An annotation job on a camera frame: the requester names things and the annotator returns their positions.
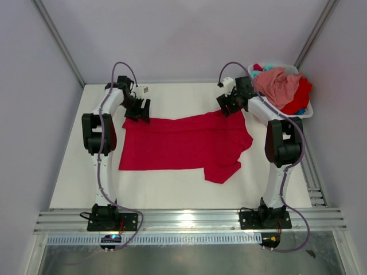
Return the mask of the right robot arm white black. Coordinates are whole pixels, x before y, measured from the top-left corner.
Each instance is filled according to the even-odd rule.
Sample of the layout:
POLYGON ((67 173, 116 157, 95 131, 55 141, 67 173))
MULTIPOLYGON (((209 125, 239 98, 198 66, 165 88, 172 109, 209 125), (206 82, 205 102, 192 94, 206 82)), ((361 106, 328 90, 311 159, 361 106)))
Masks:
POLYGON ((264 146, 270 163, 267 187, 256 210, 240 212, 241 228, 291 228, 285 196, 290 174, 304 154, 302 120, 277 111, 265 96, 253 90, 249 77, 226 77, 217 85, 224 91, 217 102, 226 117, 245 110, 267 127, 264 146))

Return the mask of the crimson red t shirt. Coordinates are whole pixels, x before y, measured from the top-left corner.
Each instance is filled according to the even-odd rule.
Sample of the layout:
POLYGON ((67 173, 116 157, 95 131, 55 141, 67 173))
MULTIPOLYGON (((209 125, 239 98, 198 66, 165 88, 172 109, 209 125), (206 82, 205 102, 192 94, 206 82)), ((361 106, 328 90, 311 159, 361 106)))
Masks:
POLYGON ((241 112, 221 111, 182 119, 126 120, 121 171, 203 169, 207 181, 223 184, 241 168, 253 143, 241 112))

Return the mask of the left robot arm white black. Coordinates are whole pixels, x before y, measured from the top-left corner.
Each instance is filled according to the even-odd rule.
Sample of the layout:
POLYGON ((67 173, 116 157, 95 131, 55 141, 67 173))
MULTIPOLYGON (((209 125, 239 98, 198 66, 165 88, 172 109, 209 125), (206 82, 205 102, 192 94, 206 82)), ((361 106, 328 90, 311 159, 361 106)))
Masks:
POLYGON ((139 213, 118 206, 112 177, 112 159, 117 147, 113 116, 119 106, 126 109, 125 117, 133 121, 150 122, 150 99, 147 86, 136 85, 127 76, 105 86, 105 94, 91 113, 82 115, 84 148, 91 155, 96 174, 95 204, 88 214, 88 231, 130 231, 138 229, 139 213))

